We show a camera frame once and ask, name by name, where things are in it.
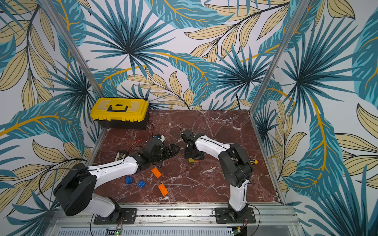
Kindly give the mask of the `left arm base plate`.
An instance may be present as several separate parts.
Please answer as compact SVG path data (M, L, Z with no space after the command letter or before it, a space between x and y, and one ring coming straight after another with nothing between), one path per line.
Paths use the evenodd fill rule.
M120 208L115 209L108 217L96 215L94 218L95 225L118 225L118 224L134 224L136 218L136 208Z

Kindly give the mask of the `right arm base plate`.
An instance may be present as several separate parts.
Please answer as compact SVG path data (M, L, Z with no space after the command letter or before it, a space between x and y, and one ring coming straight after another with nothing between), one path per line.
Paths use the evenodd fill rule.
M251 207L244 207L241 211L235 211L231 207L215 208L217 224L242 224L256 223L256 217Z

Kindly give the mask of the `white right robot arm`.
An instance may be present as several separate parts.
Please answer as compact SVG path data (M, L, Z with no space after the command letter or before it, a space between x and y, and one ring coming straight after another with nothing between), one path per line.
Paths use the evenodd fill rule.
M186 159L203 160L208 154L219 161L224 178L230 184L230 211L237 214L246 211L247 184L254 168L243 148L239 144L220 143L202 133L194 134L189 129L181 133L181 138L186 144Z

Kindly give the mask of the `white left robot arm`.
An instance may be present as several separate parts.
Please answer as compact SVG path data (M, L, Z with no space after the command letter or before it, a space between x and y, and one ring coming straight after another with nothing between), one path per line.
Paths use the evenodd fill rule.
M115 222L121 218L120 206L111 197L94 194L94 190L112 180L139 173L152 163L164 162L176 156L180 149L175 144L165 145L162 139L152 138L139 152L118 161L89 167L77 164L61 180L53 194L66 216L86 212Z

